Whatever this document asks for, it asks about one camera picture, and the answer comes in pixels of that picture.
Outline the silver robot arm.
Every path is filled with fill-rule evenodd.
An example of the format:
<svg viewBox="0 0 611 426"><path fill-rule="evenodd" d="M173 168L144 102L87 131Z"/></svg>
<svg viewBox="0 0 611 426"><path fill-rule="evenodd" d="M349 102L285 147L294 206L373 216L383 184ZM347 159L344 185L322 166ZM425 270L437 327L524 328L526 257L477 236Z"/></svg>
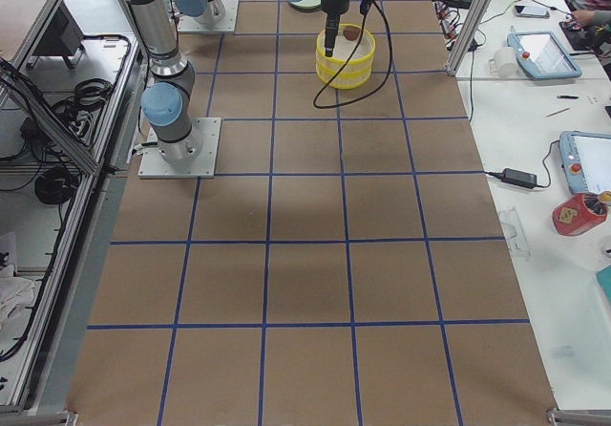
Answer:
<svg viewBox="0 0 611 426"><path fill-rule="evenodd" d="M163 0L125 1L154 78L154 84L143 92L140 106L157 135L159 154L167 161L193 159L202 149L202 137L188 115L194 66L179 50Z"/></svg>

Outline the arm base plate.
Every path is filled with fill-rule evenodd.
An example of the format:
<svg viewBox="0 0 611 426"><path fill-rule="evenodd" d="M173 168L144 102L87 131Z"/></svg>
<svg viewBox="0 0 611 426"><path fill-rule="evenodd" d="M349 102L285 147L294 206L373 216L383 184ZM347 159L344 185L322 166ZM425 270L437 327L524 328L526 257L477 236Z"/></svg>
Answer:
<svg viewBox="0 0 611 426"><path fill-rule="evenodd" d="M183 34L233 33L239 0L175 0L179 32Z"/></svg>
<svg viewBox="0 0 611 426"><path fill-rule="evenodd" d="M144 179L187 179L215 176L221 135L220 117L193 117L190 135L181 142L159 141L150 129L138 175Z"/></svg>

